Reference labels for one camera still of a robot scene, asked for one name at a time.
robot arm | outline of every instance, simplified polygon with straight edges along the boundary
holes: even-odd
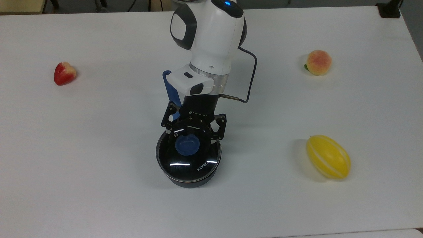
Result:
[[[172,72],[168,82],[186,96],[221,94],[231,61],[246,34],[243,10],[231,0],[184,4],[172,16],[175,42],[191,50],[189,64]]]

black cable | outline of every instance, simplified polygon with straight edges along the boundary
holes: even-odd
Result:
[[[238,99],[240,102],[247,103],[248,100],[250,99],[251,86],[253,85],[255,69],[257,68],[257,57],[256,57],[255,54],[251,53],[250,51],[248,51],[244,48],[241,48],[240,46],[238,47],[238,49],[240,49],[240,50],[244,51],[245,53],[250,54],[254,57],[254,69],[253,69],[253,75],[251,76],[250,86],[248,87],[247,99],[245,101],[242,100],[242,99]]]
[[[136,1],[137,0],[134,0],[134,2],[132,3],[132,5],[129,7],[129,9],[126,12],[129,12],[131,10],[131,8],[134,6],[134,4],[135,4]]]

table surface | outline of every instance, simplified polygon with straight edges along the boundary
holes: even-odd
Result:
[[[258,57],[250,102],[220,99],[222,160],[180,188],[155,147],[162,72],[190,60],[171,12],[0,16],[1,237],[264,238],[423,227],[423,63],[404,20],[376,7],[245,11]],[[325,76],[303,64],[321,49]],[[53,72],[78,72],[65,86]],[[225,90],[245,97],[238,52]],[[315,134],[352,167],[343,181],[307,159]]]
[[[384,230],[370,232],[354,232],[330,235],[296,236],[297,238],[423,238],[423,234],[415,229]]]
[[[46,0],[0,0],[0,14],[41,14]]]

yellow melon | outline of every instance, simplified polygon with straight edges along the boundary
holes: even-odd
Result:
[[[348,176],[351,161],[347,152],[328,136],[314,135],[307,140],[307,154],[324,176],[344,179]]]

peach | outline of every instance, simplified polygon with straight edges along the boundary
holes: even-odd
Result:
[[[314,75],[324,75],[332,65],[332,57],[324,50],[313,50],[308,54],[304,67]]]

